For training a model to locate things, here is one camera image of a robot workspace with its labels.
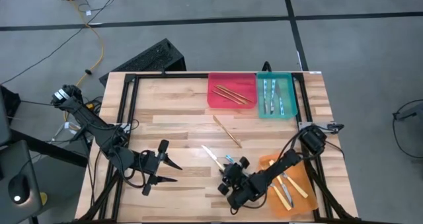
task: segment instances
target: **butcher block tabletop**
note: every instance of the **butcher block tabletop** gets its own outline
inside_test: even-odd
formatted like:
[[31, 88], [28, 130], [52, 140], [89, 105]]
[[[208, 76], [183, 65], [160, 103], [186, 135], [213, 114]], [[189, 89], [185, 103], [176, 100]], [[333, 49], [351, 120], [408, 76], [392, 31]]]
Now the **butcher block tabletop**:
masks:
[[[313, 121], [333, 121], [323, 75], [319, 72], [304, 72], [303, 76]], [[125, 73], [122, 72], [109, 74], [100, 112], [100, 117], [105, 122], [116, 122], [124, 77]], [[128, 89], [124, 121], [127, 120], [132, 85], [130, 83]], [[296, 87], [299, 112], [305, 120], [299, 85]], [[257, 108], [210, 108], [207, 91], [207, 78], [140, 79], [134, 115], [139, 125], [131, 132], [129, 149], [137, 152], [144, 149], [156, 151], [160, 140], [167, 139], [170, 142], [167, 151], [169, 157], [183, 170], [176, 170], [162, 163], [157, 174], [177, 179], [178, 182], [164, 182], [153, 186], [148, 196], [143, 196], [140, 189], [124, 183], [118, 221], [312, 221], [311, 211], [284, 219], [277, 218], [267, 203], [260, 209], [241, 208], [238, 214], [231, 215], [226, 198], [217, 190], [221, 183], [219, 168], [202, 149], [202, 145], [209, 147], [220, 163], [227, 163], [226, 155], [231, 155], [235, 161], [242, 156], [246, 157], [250, 161], [247, 170], [254, 172], [258, 169], [258, 159], [264, 155], [279, 153], [285, 143], [298, 132], [298, 128], [295, 118], [259, 119]], [[242, 148], [214, 122], [213, 115], [241, 142]], [[340, 147], [337, 135], [328, 135], [327, 140]], [[91, 170], [94, 169], [97, 153], [98, 146], [94, 143], [89, 162]], [[327, 145], [321, 159], [328, 189], [349, 214], [357, 216], [342, 154]], [[108, 161], [101, 154], [96, 172], [96, 197], [103, 189], [107, 166]], [[131, 181], [141, 184], [140, 173], [137, 172]], [[75, 218], [87, 212], [90, 199], [91, 185], [87, 169]], [[106, 218], [111, 216], [113, 199], [114, 190], [110, 193]], [[320, 212], [324, 216], [322, 197], [318, 190], [317, 199]]]

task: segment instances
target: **utensil handle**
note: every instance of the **utensil handle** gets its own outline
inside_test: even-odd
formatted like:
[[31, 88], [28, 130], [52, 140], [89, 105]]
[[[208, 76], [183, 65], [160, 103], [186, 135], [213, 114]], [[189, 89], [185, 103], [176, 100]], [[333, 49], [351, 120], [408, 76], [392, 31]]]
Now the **utensil handle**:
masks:
[[309, 195], [289, 176], [286, 177], [292, 184], [292, 186], [301, 194], [304, 198], [307, 198]]
[[290, 206], [290, 204], [288, 203], [288, 201], [286, 201], [286, 199], [282, 196], [282, 194], [280, 193], [280, 191], [278, 190], [278, 188], [276, 186], [273, 186], [273, 189], [275, 189], [276, 195], [278, 195], [280, 201], [282, 202], [282, 204], [285, 206], [285, 208], [289, 211], [292, 209], [292, 207]]
[[219, 163], [219, 161], [215, 161], [215, 160], [214, 160], [214, 162], [218, 165], [218, 167], [219, 167], [222, 171], [224, 171], [224, 170], [225, 170], [225, 167], [224, 167], [221, 163]]
[[[269, 165], [273, 165], [275, 162], [273, 161], [273, 160], [270, 160], [269, 161]], [[283, 183], [282, 183], [282, 179], [280, 178], [280, 175], [277, 175], [277, 177], [276, 177], [277, 179], [278, 179], [278, 181], [279, 181], [279, 183], [280, 183], [280, 185], [282, 186], [283, 185]]]

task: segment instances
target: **white handled knife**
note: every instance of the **white handled knife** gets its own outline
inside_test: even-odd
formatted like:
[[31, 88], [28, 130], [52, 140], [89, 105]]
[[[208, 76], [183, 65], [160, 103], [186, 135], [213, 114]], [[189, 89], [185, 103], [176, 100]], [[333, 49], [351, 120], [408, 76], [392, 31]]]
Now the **white handled knife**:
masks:
[[214, 160], [214, 162], [218, 165], [218, 167], [222, 171], [224, 171], [225, 167], [221, 163], [219, 163], [219, 161], [217, 161], [217, 157], [212, 153], [212, 151], [210, 151], [205, 145], [202, 145], [202, 147], [203, 147], [204, 151], [206, 151], [207, 154]]

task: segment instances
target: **knife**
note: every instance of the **knife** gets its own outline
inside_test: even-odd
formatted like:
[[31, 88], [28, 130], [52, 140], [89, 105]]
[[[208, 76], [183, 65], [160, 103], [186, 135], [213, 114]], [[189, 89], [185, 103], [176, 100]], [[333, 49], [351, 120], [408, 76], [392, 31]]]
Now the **knife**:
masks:
[[280, 191], [278, 190], [278, 188], [273, 184], [270, 183], [270, 187], [272, 187], [275, 192], [276, 195], [278, 195], [279, 200], [282, 202], [282, 204], [285, 206], [285, 208], [289, 211], [292, 209], [292, 207], [289, 205], [289, 203], [286, 201], [286, 199], [282, 196], [282, 194], [280, 193]]
[[280, 107], [280, 114], [285, 115], [284, 104], [282, 102], [282, 93], [280, 92], [279, 83], [275, 87], [276, 95], [279, 98], [279, 107]]
[[[274, 161], [273, 160], [270, 160], [269, 161], [269, 165], [273, 165], [273, 164], [274, 164]], [[277, 175], [276, 178], [278, 179], [278, 181], [280, 183], [280, 186], [284, 190], [284, 193], [285, 193], [286, 197], [288, 198], [288, 201], [290, 202], [291, 207], [293, 207], [293, 201], [292, 201], [292, 198], [291, 198], [291, 194], [289, 194], [288, 188], [286, 188], [286, 185], [282, 182], [282, 179], [280, 178], [279, 175]]]
[[267, 93], [267, 79], [263, 79], [264, 114], [267, 114], [266, 93]]
[[284, 177], [284, 178], [287, 178], [290, 182], [291, 182], [291, 184], [292, 184], [292, 186], [304, 197], [304, 198], [307, 198], [309, 195], [294, 181], [294, 180], [292, 180], [292, 178], [291, 177], [289, 177], [285, 172], [283, 172], [282, 173], [282, 176]]
[[214, 160], [214, 162], [218, 165], [218, 167], [222, 171], [224, 171], [225, 167], [221, 163], [219, 163], [219, 161], [217, 161], [217, 157], [212, 153], [212, 151], [210, 151], [205, 145], [202, 145], [202, 147], [203, 147], [204, 151], [206, 151], [207, 154]]
[[276, 84], [276, 79], [272, 79], [272, 92], [270, 96], [270, 114], [273, 114], [273, 111], [275, 111], [275, 105], [273, 101], [275, 97], [275, 84]]

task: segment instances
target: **wooden utensil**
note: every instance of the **wooden utensil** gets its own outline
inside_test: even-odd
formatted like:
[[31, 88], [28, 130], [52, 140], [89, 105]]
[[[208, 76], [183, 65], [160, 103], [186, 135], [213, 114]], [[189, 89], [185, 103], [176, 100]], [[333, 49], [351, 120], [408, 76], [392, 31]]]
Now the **wooden utensil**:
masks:
[[226, 95], [224, 95], [224, 94], [222, 94], [222, 93], [219, 93], [219, 92], [217, 92], [217, 91], [212, 91], [213, 93], [215, 93], [215, 94], [218, 94], [218, 95], [220, 95], [220, 96], [222, 96], [223, 98], [227, 98], [227, 99], [229, 99], [230, 101], [232, 101], [232, 102], [236, 102], [237, 104], [242, 104], [241, 102], [238, 102], [238, 101], [236, 101], [235, 99], [233, 99], [233, 98], [230, 98], [229, 96], [226, 96]]
[[233, 97], [234, 99], [238, 100], [239, 102], [241, 102], [242, 104], [248, 104], [247, 101], [245, 101], [242, 98], [237, 97], [236, 93], [227, 89], [222, 89], [220, 87], [221, 85], [216, 85], [215, 88], [219, 89], [220, 91], [222, 91], [223, 93], [227, 94], [228, 96]]
[[292, 209], [292, 207], [290, 206], [290, 204], [288, 203], [288, 201], [286, 201], [286, 199], [282, 196], [282, 194], [280, 193], [280, 191], [278, 190], [278, 188], [274, 185], [271, 184], [270, 185], [276, 192], [276, 195], [278, 195], [279, 200], [282, 202], [282, 204], [284, 205], [284, 207], [289, 211]]
[[239, 93], [236, 93], [236, 92], [234, 92], [234, 91], [232, 91], [232, 90], [228, 89], [227, 87], [224, 87], [223, 85], [216, 85], [216, 87], [221, 88], [221, 89], [223, 89], [223, 90], [225, 90], [225, 91], [227, 91], [227, 92], [229, 92], [229, 93], [235, 94], [235, 95], [237, 95], [238, 97], [243, 98], [243, 99], [245, 99], [245, 100], [247, 100], [247, 101], [249, 101], [249, 102], [253, 102], [253, 101], [251, 101], [250, 99], [246, 98], [245, 96], [243, 96], [243, 95], [241, 95], [241, 94], [239, 94]]
[[228, 130], [226, 130], [226, 128], [222, 125], [222, 123], [220, 123], [220, 121], [213, 115], [213, 120], [215, 121], [215, 123], [217, 123], [224, 131], [226, 131], [226, 134], [230, 137], [230, 138], [232, 138], [232, 140], [239, 146], [239, 148], [243, 148], [243, 146], [241, 145], [241, 143], [239, 143], [236, 139], [235, 139], [235, 137], [233, 137], [233, 135], [228, 131]]
[[[269, 161], [269, 165], [273, 165], [274, 161], [270, 160]], [[282, 179], [280, 178], [280, 175], [277, 175], [276, 177], [280, 183], [280, 186], [282, 187], [282, 190], [285, 192], [285, 196], [288, 198], [289, 203], [291, 204], [291, 207], [293, 207], [293, 200], [291, 197], [291, 194], [289, 193], [288, 188], [286, 187], [286, 185], [282, 182]]]
[[[271, 160], [269, 161], [270, 165], [273, 165], [274, 161]], [[284, 178], [287, 178], [288, 181], [292, 184], [292, 186], [299, 192], [299, 194], [301, 194], [304, 198], [307, 198], [309, 195], [291, 178], [289, 177], [285, 172], [282, 173], [282, 176]]]

